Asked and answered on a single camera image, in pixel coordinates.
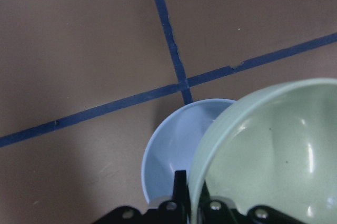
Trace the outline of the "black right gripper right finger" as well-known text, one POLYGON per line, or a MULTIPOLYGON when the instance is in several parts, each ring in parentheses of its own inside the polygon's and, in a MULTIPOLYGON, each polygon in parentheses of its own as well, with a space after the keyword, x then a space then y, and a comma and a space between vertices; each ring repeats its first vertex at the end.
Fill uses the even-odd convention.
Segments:
POLYGON ((201 190, 201 194, 200 194, 200 203, 207 203, 208 201, 210 201, 210 193, 207 187, 206 182, 203 183, 202 186, 202 190, 201 190))

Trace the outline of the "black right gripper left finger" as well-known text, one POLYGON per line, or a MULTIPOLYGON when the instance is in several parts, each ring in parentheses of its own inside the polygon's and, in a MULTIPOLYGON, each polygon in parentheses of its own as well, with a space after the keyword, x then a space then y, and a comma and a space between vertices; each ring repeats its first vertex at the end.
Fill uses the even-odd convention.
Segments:
POLYGON ((188 197, 186 170, 177 170, 174 173, 172 199, 181 204, 186 204, 188 197))

